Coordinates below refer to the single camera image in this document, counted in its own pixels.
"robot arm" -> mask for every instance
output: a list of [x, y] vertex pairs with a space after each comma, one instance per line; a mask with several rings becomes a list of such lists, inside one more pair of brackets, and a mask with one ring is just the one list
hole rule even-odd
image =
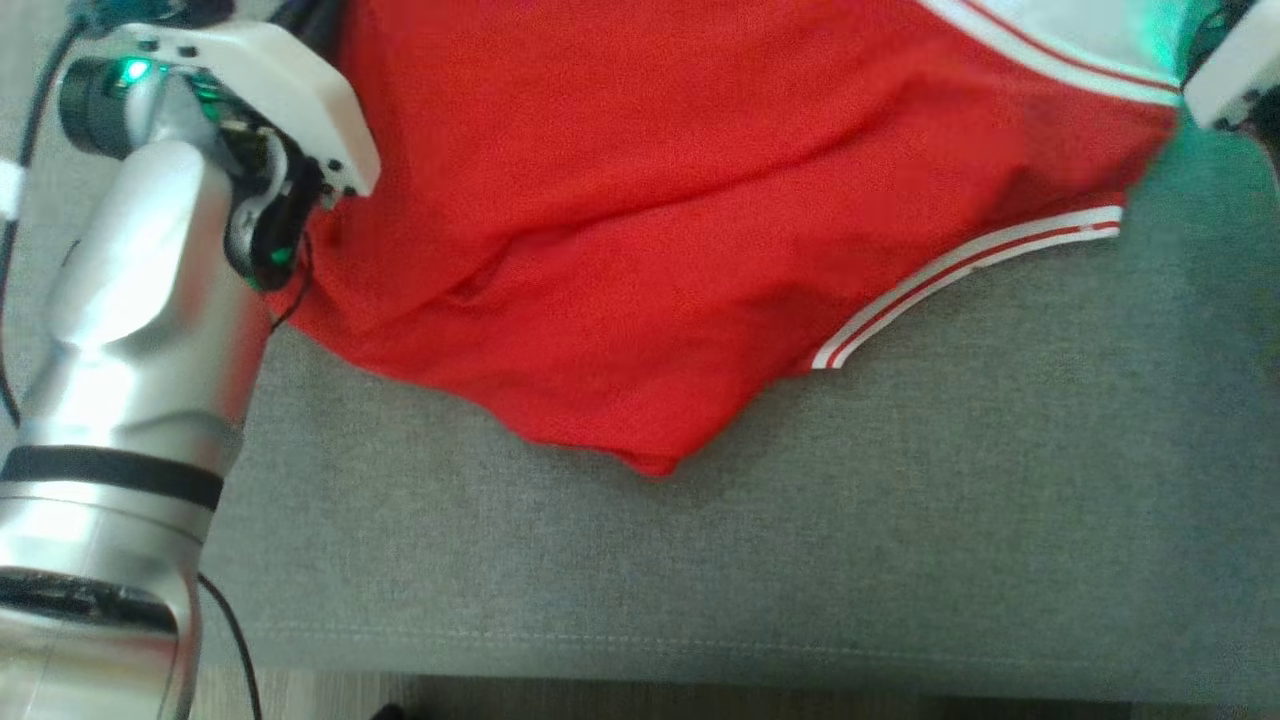
[[1193, 38], [1183, 96], [1202, 128], [1243, 132], [1280, 174], [1280, 0], [1228, 0]]
[[[260, 291], [289, 279], [316, 204], [378, 182], [355, 92], [302, 38], [178, 27], [182, 5], [60, 88], [73, 143], [123, 164], [58, 278], [0, 471], [3, 717], [188, 715], [200, 553], [271, 329]], [[337, 5], [291, 8], [314, 29]]]

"gray fabric cushion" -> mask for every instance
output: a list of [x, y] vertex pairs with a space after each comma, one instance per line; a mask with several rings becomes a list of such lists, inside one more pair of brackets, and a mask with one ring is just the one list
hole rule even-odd
[[[55, 5], [0, 9], [10, 156]], [[19, 387], [114, 167], [41, 152]], [[1248, 145], [1185, 131], [1121, 240], [940, 292], [666, 484], [285, 331], [206, 568], [266, 665], [1277, 703], [1277, 220]]]

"green led light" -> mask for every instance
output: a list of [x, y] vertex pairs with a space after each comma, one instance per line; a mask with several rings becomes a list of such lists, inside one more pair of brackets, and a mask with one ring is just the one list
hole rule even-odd
[[120, 79], [125, 85], [133, 85], [134, 82], [145, 78], [148, 72], [151, 72], [151, 63], [146, 60], [125, 60], [124, 72], [120, 73]]

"wire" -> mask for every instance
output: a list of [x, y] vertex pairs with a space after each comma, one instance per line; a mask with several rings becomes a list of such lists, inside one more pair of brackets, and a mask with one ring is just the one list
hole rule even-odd
[[223, 616], [227, 618], [227, 624], [232, 629], [232, 637], [236, 638], [236, 650], [241, 656], [241, 666], [244, 667], [244, 684], [248, 685], [248, 703], [253, 710], [253, 720], [262, 720], [262, 696], [257, 691], [257, 673], [253, 670], [253, 659], [248, 655], [248, 643], [244, 642], [244, 632], [241, 630], [239, 620], [236, 619], [236, 612], [232, 611], [232, 603], [227, 602], [227, 596], [223, 594], [223, 591], [218, 589], [218, 585], [209, 579], [209, 575], [201, 573], [197, 579], [209, 591], [214, 602], [218, 603], [218, 607], [223, 611]]
[[302, 306], [302, 301], [307, 299], [307, 293], [311, 292], [311, 282], [315, 279], [316, 264], [315, 256], [311, 252], [311, 233], [306, 231], [302, 231], [302, 255], [307, 264], [306, 273], [302, 275], [302, 287], [298, 288], [298, 295], [293, 299], [293, 302], [291, 302], [284, 313], [282, 313], [280, 316], [271, 323], [273, 333], [280, 329], [284, 323], [289, 322], [289, 318], [292, 318], [293, 314], [298, 311], [298, 307]]
[[[40, 136], [40, 123], [45, 117], [45, 106], [49, 105], [49, 96], [58, 83], [58, 68], [63, 65], [72, 45], [84, 32], [84, 19], [78, 18], [67, 26], [58, 44], [49, 51], [44, 69], [40, 70], [40, 79], [36, 82], [36, 95], [31, 99], [31, 108], [27, 110], [27, 127], [22, 133], [22, 151], [18, 154], [18, 164], [24, 172], [31, 170], [31, 163], [36, 158], [36, 138]], [[0, 240], [0, 319], [4, 318], [5, 291], [9, 288], [9, 272], [13, 268], [13, 249], [18, 238], [18, 218], [9, 220], [4, 228], [4, 238]], [[18, 400], [13, 395], [9, 384], [9, 373], [5, 372], [4, 341], [0, 338], [0, 400], [4, 409], [13, 420], [14, 427], [22, 421], [18, 410]]]

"red jersey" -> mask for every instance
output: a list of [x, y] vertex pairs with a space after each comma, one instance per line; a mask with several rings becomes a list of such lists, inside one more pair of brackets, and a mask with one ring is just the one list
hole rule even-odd
[[973, 268], [1116, 236], [1183, 5], [365, 0], [384, 172], [312, 223], [294, 323], [667, 474]]

